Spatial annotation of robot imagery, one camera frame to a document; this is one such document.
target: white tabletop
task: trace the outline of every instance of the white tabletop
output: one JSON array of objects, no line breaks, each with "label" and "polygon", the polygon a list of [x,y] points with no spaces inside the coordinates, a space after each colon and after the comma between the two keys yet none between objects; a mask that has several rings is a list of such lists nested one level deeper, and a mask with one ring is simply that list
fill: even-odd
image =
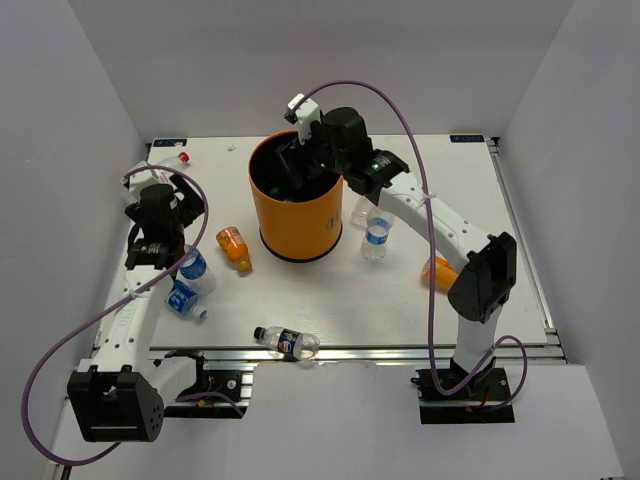
[{"label": "white tabletop", "polygon": [[[406,137],[372,138],[376,148],[394,152],[417,172]],[[168,349],[255,347],[255,327],[271,325],[313,333],[324,346],[424,345],[428,289],[421,282],[420,270],[428,258],[427,242],[396,221],[387,256],[378,264],[364,260],[359,250],[364,232],[349,222],[357,196],[345,185],[344,228],[335,250],[308,264],[274,257],[260,240],[249,187],[248,160],[261,140],[190,138],[184,147],[151,149],[150,163],[181,151],[191,157],[185,171],[202,185],[211,206],[199,249],[218,281],[216,289],[202,298],[209,311],[205,322],[183,321],[166,310],[158,320],[152,345]],[[447,135],[421,135],[417,140],[434,193],[484,230],[513,234],[486,144],[451,143]],[[194,239],[200,224],[198,220],[186,230],[187,241]],[[215,240],[215,234],[230,225],[239,228],[249,245],[254,271],[246,277],[226,263]],[[109,303],[122,292],[122,263]],[[528,344],[546,343],[543,316],[521,255],[517,268],[517,283],[498,323],[497,336],[509,333]],[[435,342],[455,344],[457,314],[445,295],[436,298]],[[103,331],[109,325],[107,319]]]},{"label": "white tabletop", "polygon": [[[508,367],[514,386],[522,372]],[[343,362],[255,371],[242,420],[165,419],[155,443],[128,443],[71,480],[598,479],[622,470],[581,366],[532,366],[515,423],[421,425],[411,366]],[[67,404],[54,450],[85,458]]]}]

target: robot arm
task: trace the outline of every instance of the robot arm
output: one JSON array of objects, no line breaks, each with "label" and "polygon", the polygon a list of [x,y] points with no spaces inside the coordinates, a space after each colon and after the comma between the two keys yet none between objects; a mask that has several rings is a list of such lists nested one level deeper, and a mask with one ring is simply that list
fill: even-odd
[{"label": "robot arm", "polygon": [[[353,191],[428,241],[424,195],[408,165],[391,152],[373,148],[364,119],[354,109],[341,107],[322,114],[308,99],[291,111],[299,100],[300,95],[285,114],[297,124],[298,139],[276,152],[290,184],[300,189],[323,171],[340,173]],[[438,250],[459,274],[448,293],[459,316],[451,368],[464,376],[493,345],[502,305],[516,280],[516,243],[507,233],[489,235],[438,198],[431,199],[431,206]],[[478,381],[493,363],[488,359],[482,365]]]},{"label": "robot arm", "polygon": [[[118,310],[96,356],[71,374],[67,393],[86,441],[154,441],[165,406],[196,382],[192,358],[148,360],[160,308],[172,286],[166,277],[144,292],[141,285],[184,254],[184,228],[204,211],[202,199],[178,176],[139,191],[125,213],[129,235],[124,295],[134,298]],[[181,193],[182,199],[176,196]],[[143,237],[137,238],[142,231]]]}]

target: bottle cap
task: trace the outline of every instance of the bottle cap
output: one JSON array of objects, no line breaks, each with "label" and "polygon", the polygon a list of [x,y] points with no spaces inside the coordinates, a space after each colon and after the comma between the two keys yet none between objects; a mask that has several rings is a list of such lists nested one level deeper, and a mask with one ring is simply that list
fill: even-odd
[{"label": "bottle cap", "polygon": [[258,327],[253,331],[253,338],[255,338],[256,340],[260,340],[260,338],[262,337],[262,334],[266,331],[267,329],[264,327]]},{"label": "bottle cap", "polygon": [[240,273],[248,272],[253,268],[253,265],[251,265],[251,260],[249,260],[248,258],[240,260],[236,266]]},{"label": "bottle cap", "polygon": [[207,309],[204,308],[202,305],[196,305],[195,307],[193,307],[193,310],[191,310],[191,313],[201,320],[204,318],[207,318]]}]

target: wire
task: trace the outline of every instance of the wire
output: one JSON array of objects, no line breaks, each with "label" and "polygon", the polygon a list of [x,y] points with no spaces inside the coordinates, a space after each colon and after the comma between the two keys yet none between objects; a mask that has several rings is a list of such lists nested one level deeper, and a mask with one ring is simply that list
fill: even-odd
[{"label": "wire", "polygon": [[[173,265],[171,265],[168,269],[166,269],[163,272],[161,272],[160,274],[158,274],[157,277],[149,280],[144,285],[138,287],[138,289],[135,290],[134,294],[142,294],[142,293],[144,293],[144,291],[147,288],[150,288],[150,287],[154,286],[160,280],[162,280],[163,278],[166,278],[167,276],[169,276],[173,272],[175,272],[179,268],[179,266],[184,261],[186,261],[191,256],[191,254],[195,251],[196,247],[200,243],[200,240],[202,239],[202,236],[204,235],[204,231],[205,231],[205,229],[207,227],[207,223],[209,221],[209,203],[207,202],[207,197],[206,197],[202,187],[200,185],[198,185],[198,183],[196,183],[195,180],[193,180],[191,177],[189,177],[188,175],[185,175],[184,173],[182,173],[179,170],[176,170],[176,169],[173,169],[173,168],[170,168],[170,167],[165,167],[165,166],[158,166],[158,165],[145,165],[145,166],[142,166],[142,167],[139,167],[139,168],[135,168],[135,169],[130,170],[129,172],[127,172],[125,174],[124,178],[129,178],[131,175],[135,175],[136,173],[143,172],[145,170],[163,170],[163,171],[166,171],[166,172],[177,174],[177,175],[180,175],[182,178],[184,178],[186,181],[188,181],[191,185],[193,185],[193,187],[198,191],[198,193],[202,197],[202,201],[204,203],[204,219],[202,221],[202,227],[200,228],[200,231],[198,232],[198,235],[196,236],[196,239],[193,241],[193,243],[191,244],[191,247],[187,250],[187,252],[184,254],[184,256],[182,258],[180,258],[178,261],[176,261]],[[133,299],[134,299],[134,295],[127,295],[126,297],[121,298],[116,303],[114,303],[110,307],[108,307],[105,310],[103,310],[101,313],[96,315],[91,320],[83,323],[82,325],[80,325],[75,330],[69,332],[67,335],[65,335],[63,338],[61,338],[55,345],[53,345],[42,356],[42,358],[40,360],[38,360],[38,362],[36,363],[35,367],[33,367],[33,370],[29,374],[29,377],[27,378],[27,382],[26,382],[26,384],[24,386],[24,391],[22,392],[22,402],[21,402],[21,405],[20,405],[20,416],[21,416],[21,419],[22,419],[22,427],[24,428],[24,432],[26,433],[27,438],[29,439],[31,444],[35,447],[35,449],[38,450],[42,455],[44,455],[46,458],[48,458],[52,462],[59,463],[60,465],[65,465],[65,466],[69,466],[69,467],[81,467],[83,465],[89,465],[90,463],[93,463],[93,462],[96,462],[96,461],[100,460],[101,458],[103,458],[106,455],[108,455],[109,453],[111,453],[115,448],[118,447],[118,445],[120,445],[119,443],[114,443],[113,445],[111,445],[107,449],[103,450],[99,454],[97,454],[97,455],[95,455],[93,457],[90,457],[90,458],[85,458],[83,460],[71,460],[71,459],[63,458],[63,457],[60,457],[60,456],[56,455],[55,453],[50,451],[46,446],[44,446],[42,444],[42,442],[38,439],[38,437],[36,436],[35,432],[33,431],[33,427],[31,425],[31,420],[29,419],[29,396],[31,395],[31,390],[33,388],[33,384],[34,384],[34,382],[36,380],[36,377],[40,373],[40,370],[42,370],[42,367],[45,365],[45,363],[47,363],[47,361],[53,356],[54,353],[56,353],[69,340],[71,340],[75,336],[79,335],[80,333],[84,332],[87,328],[91,327],[92,325],[98,323],[101,319],[103,319],[107,315],[109,315],[109,314],[115,312],[116,310],[122,308],[124,305],[126,305],[127,303],[129,303]]]},{"label": "wire", "polygon": [[227,397],[224,393],[220,393],[220,392],[192,393],[191,395],[185,395],[183,397],[176,398],[176,402],[192,402],[194,400],[200,400],[201,398],[208,398],[208,397],[221,398],[222,400],[227,402],[229,405],[231,405],[236,412],[238,412],[238,415],[240,415],[240,418],[244,417],[244,412],[240,409],[238,404],[233,400],[231,400],[229,397]]},{"label": "wire", "polygon": [[292,109],[290,109],[290,111],[295,112],[300,107],[300,105],[302,105],[305,101],[307,101],[307,99],[310,98],[312,95],[315,95],[316,93],[318,93],[321,90],[324,90],[325,88],[333,87],[336,85],[355,85],[355,86],[366,88],[378,94],[387,103],[387,105],[389,105],[391,110],[393,110],[393,112],[396,114],[396,117],[398,117],[398,120],[402,124],[402,127],[404,128],[404,131],[406,132],[407,137],[409,138],[409,143],[411,143],[411,148],[413,149],[413,153],[416,156],[416,160],[418,161],[418,169],[420,170],[420,178],[422,180],[422,191],[424,192],[424,195],[425,195],[425,207],[427,210],[427,232],[428,232],[427,236],[429,240],[429,255],[430,255],[429,257],[429,270],[430,270],[429,271],[429,310],[428,310],[428,317],[427,317],[427,329],[428,329],[427,346],[429,348],[429,364],[431,367],[431,377],[433,379],[433,384],[436,387],[436,390],[441,395],[444,395],[444,396],[454,395],[455,393],[459,392],[481,370],[483,364],[493,356],[493,351],[498,345],[503,343],[505,340],[512,340],[516,342],[520,347],[520,349],[522,350],[522,357],[523,357],[522,379],[520,381],[520,384],[518,385],[518,388],[516,388],[515,392],[507,400],[505,400],[505,402],[502,402],[500,405],[492,408],[500,408],[504,405],[507,405],[508,403],[512,402],[513,399],[515,399],[516,396],[520,393],[520,390],[522,390],[522,386],[524,385],[524,380],[526,379],[526,376],[527,376],[527,353],[524,347],[522,346],[522,342],[520,342],[520,340],[518,340],[513,335],[504,335],[500,337],[496,341],[496,343],[493,345],[493,347],[487,350],[487,352],[482,356],[482,358],[476,364],[476,366],[471,369],[471,371],[467,374],[467,376],[464,379],[462,379],[458,385],[447,390],[440,384],[440,379],[438,378],[438,374],[437,374],[435,342],[434,342],[435,307],[436,307],[436,302],[435,302],[436,234],[435,234],[435,228],[433,226],[433,209],[431,206],[432,197],[431,197],[431,194],[429,193],[429,186],[427,183],[427,172],[425,170],[424,161],[422,160],[422,155],[420,154],[420,149],[418,148],[416,139],[413,135],[413,132],[411,131],[411,127],[409,127],[409,123],[404,118],[404,115],[402,115],[402,113],[400,112],[396,104],[393,103],[393,101],[382,90],[380,90],[378,87],[375,87],[369,83],[361,82],[359,80],[336,80],[333,82],[328,82],[328,83],[319,85],[316,88],[309,91],[307,94],[305,94],[302,97],[302,99],[300,99],[300,101]]}]

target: white wall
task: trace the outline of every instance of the white wall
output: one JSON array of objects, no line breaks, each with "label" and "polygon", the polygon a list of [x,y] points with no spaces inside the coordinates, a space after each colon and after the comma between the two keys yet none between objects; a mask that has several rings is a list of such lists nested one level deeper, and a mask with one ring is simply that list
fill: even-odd
[{"label": "white wall", "polygon": [[[270,134],[288,101],[370,81],[417,133],[499,135],[573,0],[70,0],[129,115],[153,136]],[[399,133],[369,92],[323,93]]]},{"label": "white wall", "polygon": [[560,339],[640,479],[640,4],[577,0],[502,140]]},{"label": "white wall", "polygon": [[[97,313],[126,222],[118,176],[141,139],[64,0],[3,2],[0,14],[0,465],[40,478],[20,426],[24,381],[42,353]],[[72,365],[89,338],[46,367],[31,412],[50,444]]]}]

